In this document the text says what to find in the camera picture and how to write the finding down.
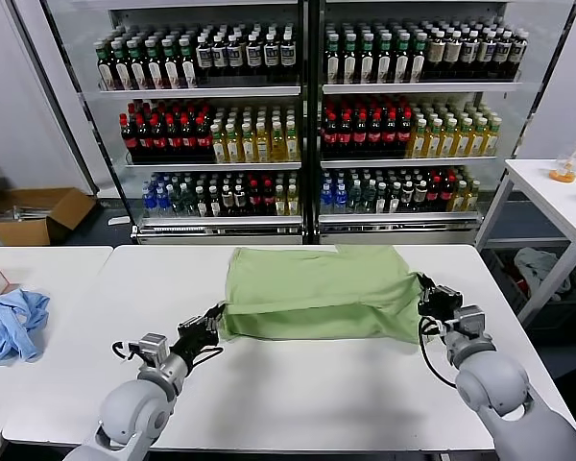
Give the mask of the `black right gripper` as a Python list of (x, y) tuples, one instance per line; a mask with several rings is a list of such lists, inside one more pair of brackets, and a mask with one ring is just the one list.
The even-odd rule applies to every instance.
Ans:
[(463, 305), (463, 296), (435, 281), (423, 273), (418, 273), (421, 288), (418, 302), (418, 313), (423, 317), (453, 318), (454, 312)]

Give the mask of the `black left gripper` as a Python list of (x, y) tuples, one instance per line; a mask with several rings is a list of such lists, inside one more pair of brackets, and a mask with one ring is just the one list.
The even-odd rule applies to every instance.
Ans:
[(217, 346), (217, 334), (225, 335), (225, 323), (221, 319), (225, 304), (218, 303), (209, 308), (204, 316), (193, 318), (178, 327), (179, 339), (175, 343), (175, 354), (186, 365), (193, 365), (195, 359), (209, 348)]

